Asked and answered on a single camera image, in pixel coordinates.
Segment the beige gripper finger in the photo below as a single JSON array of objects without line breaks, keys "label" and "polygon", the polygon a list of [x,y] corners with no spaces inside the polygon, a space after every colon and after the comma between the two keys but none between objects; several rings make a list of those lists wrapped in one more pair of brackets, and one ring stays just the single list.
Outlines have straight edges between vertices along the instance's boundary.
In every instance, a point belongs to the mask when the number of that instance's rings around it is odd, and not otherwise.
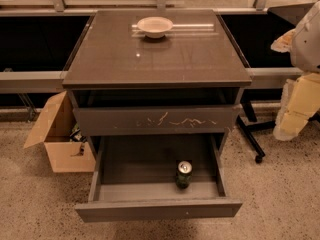
[{"label": "beige gripper finger", "polygon": [[282,36],[273,41],[273,43],[271,44],[271,49],[280,53],[289,52],[291,50],[294,33],[294,29],[291,29],[284,33]]}]

